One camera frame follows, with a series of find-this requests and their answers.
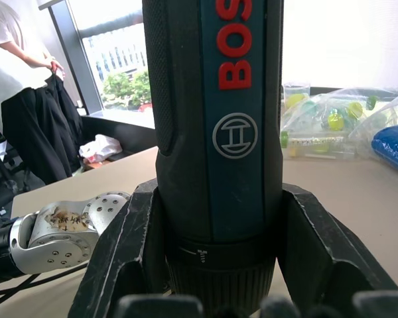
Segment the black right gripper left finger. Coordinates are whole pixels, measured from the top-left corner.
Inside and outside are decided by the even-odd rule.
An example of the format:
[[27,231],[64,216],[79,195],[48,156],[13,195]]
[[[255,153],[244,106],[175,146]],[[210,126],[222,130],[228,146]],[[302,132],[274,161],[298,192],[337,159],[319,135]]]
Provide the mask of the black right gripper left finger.
[[163,208],[157,181],[137,186],[100,235],[69,317],[111,317],[126,295],[168,289]]

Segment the bystander bare hand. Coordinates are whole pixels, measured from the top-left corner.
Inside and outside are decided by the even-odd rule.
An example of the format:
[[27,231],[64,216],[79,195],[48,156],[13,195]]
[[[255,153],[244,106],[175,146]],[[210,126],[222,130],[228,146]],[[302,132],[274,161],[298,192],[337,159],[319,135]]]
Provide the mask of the bystander bare hand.
[[64,68],[54,57],[51,57],[51,66],[52,66],[51,68],[52,72],[56,76],[58,76],[62,81],[64,81],[65,78]]

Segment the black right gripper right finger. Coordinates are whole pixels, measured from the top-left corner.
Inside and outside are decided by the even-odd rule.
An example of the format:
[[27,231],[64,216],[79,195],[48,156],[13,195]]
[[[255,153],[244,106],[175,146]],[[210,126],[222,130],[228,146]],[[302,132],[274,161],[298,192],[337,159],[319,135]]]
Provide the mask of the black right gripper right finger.
[[398,290],[360,238],[316,196],[283,184],[279,266],[299,309],[351,309],[355,293]]

